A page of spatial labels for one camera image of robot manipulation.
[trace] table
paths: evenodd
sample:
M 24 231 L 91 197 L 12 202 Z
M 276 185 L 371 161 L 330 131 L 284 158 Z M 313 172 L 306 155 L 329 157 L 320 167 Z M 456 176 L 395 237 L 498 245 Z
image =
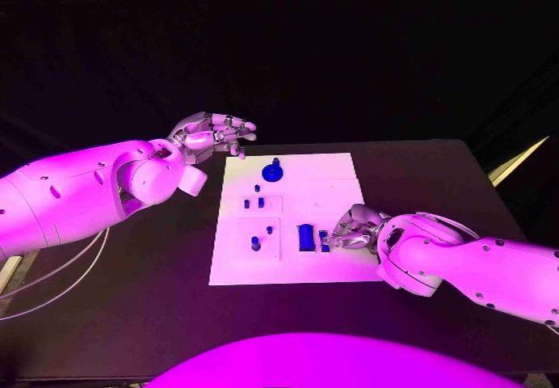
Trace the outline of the table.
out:
M 431 212 L 483 236 L 525 240 L 462 141 L 247 147 L 248 155 L 336 152 L 352 153 L 372 207 L 392 215 Z M 201 165 L 209 174 L 201 196 L 176 192 L 111 228 L 101 260 L 73 291 L 0 322 L 5 377 L 153 377 L 237 340 L 303 331 L 410 344 L 498 373 L 559 372 L 559 338 L 549 329 L 476 305 L 449 283 L 431 298 L 384 282 L 208 286 L 224 167 L 224 155 L 215 155 Z M 87 242 L 45 249 L 28 279 L 64 263 Z M 9 312 L 62 291 L 93 258 L 90 252 L 26 290 Z

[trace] robotic hand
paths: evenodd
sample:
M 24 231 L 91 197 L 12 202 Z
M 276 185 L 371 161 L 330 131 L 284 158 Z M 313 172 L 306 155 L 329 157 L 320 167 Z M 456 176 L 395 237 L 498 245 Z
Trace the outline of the robotic hand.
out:
M 0 260 L 71 243 L 160 204 L 181 188 L 196 196 L 208 179 L 192 166 L 215 151 L 245 158 L 240 138 L 257 126 L 201 112 L 168 139 L 126 141 L 45 158 L 0 179 Z
M 323 244 L 368 248 L 378 275 L 395 289 L 430 297 L 443 280 L 479 304 L 559 327 L 559 251 L 480 238 L 430 213 L 391 217 L 356 204 Z

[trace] blue piece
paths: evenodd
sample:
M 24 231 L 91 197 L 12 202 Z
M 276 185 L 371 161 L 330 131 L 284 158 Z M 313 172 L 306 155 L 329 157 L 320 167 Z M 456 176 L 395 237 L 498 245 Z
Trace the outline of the blue piece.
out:
M 300 251 L 315 252 L 317 250 L 317 247 L 315 246 L 313 225 L 303 224 L 299 226 L 299 230 L 300 230 Z
M 329 235 L 329 232 L 326 230 L 322 230 L 319 232 L 319 237 L 320 237 L 320 251 L 323 252 L 330 252 L 330 246 L 323 244 L 323 238 Z
M 283 168 L 280 167 L 279 158 L 274 158 L 274 162 L 264 168 L 263 178 L 267 182 L 277 182 L 283 178 Z
M 253 250 L 254 251 L 260 251 L 260 242 L 258 242 L 258 237 L 257 236 L 254 236 L 253 237 L 253 240 L 251 240 L 251 243 L 253 243 Z

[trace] white cable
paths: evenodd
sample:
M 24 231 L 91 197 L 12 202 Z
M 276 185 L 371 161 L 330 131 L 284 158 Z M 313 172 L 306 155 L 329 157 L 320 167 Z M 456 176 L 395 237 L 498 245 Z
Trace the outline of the white cable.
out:
M 5 293 L 0 295 L 0 299 L 5 299 L 6 297 L 11 297 L 12 295 L 16 295 L 21 291 L 24 291 L 26 288 L 29 288 L 32 285 L 36 285 L 39 282 L 42 282 L 45 279 L 48 279 L 55 273 L 60 273 L 84 255 L 84 253 L 88 251 L 88 249 L 94 246 L 97 240 L 101 237 L 104 230 L 97 234 L 94 241 L 90 243 L 90 245 L 83 249 L 83 251 L 74 256 L 74 258 L 65 263 L 61 267 L 58 267 L 54 271 L 51 271 L 47 275 L 44 275 L 39 279 L 34 280 L 31 283 L 24 285 L 19 289 L 15 289 L 9 293 Z
M 2 317 L 0 321 L 5 321 L 6 319 L 12 319 L 15 317 L 22 317 L 25 314 L 29 314 L 31 312 L 36 311 L 41 307 L 45 307 L 48 304 L 54 303 L 77 287 L 77 284 L 83 281 L 83 278 L 88 275 L 88 272 L 91 271 L 91 268 L 96 266 L 97 260 L 98 260 L 98 258 L 101 256 L 103 248 L 106 247 L 106 242 L 107 242 L 109 230 L 110 230 L 110 228 L 107 228 L 106 238 L 103 239 L 103 244 L 101 244 L 100 252 L 98 252 L 98 254 L 96 256 L 94 262 L 90 264 L 90 268 L 87 269 L 87 271 L 83 274 L 83 276 L 80 276 L 80 279 L 74 282 L 73 286 L 57 297 L 54 297 L 49 301 L 47 301 L 44 304 L 38 305 L 31 310 L 22 311 L 21 313 L 9 315 L 8 317 Z
M 548 326 L 548 328 L 559 335 L 559 331 L 552 326 Z

